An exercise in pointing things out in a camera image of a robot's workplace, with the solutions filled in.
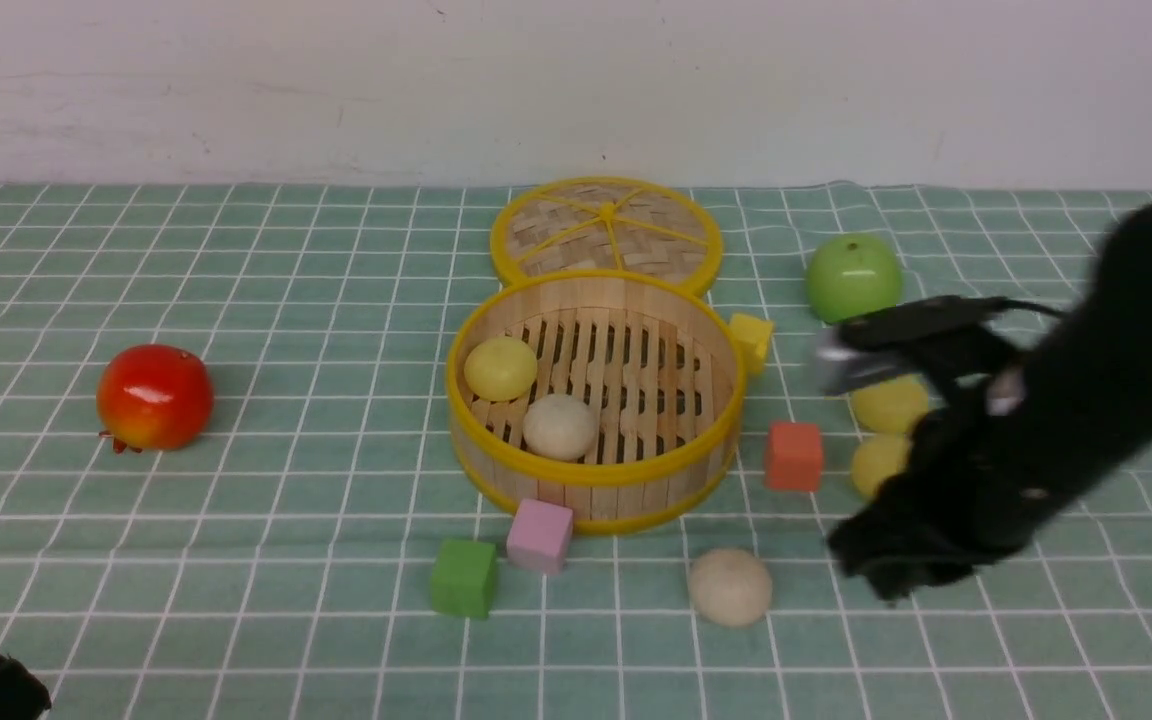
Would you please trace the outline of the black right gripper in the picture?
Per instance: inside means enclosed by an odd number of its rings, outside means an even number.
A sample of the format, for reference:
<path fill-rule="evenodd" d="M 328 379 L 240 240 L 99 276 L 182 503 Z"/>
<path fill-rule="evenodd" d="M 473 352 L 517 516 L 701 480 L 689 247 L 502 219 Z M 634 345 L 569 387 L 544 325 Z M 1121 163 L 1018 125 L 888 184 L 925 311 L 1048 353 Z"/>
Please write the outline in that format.
<path fill-rule="evenodd" d="M 905 469 L 828 535 L 838 570 L 899 602 L 1018 553 L 1047 521 L 1047 488 L 1014 475 L 1046 418 L 1046 404 L 1026 400 L 1010 414 L 943 407 L 916 420 Z"/>

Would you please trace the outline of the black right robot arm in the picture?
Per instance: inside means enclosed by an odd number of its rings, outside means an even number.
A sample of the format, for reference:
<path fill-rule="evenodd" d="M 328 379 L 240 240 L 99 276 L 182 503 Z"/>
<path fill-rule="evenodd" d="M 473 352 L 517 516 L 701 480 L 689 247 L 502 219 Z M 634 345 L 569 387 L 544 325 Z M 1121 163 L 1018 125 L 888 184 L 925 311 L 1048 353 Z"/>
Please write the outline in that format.
<path fill-rule="evenodd" d="M 1025 550 L 1043 526 L 1152 445 L 1152 202 L 1102 240 L 1079 304 L 1020 348 L 988 328 L 1032 301 L 942 295 L 832 325 L 823 392 L 915 373 L 942 400 L 916 420 L 905 468 L 827 547 L 884 602 L 960 582 Z"/>

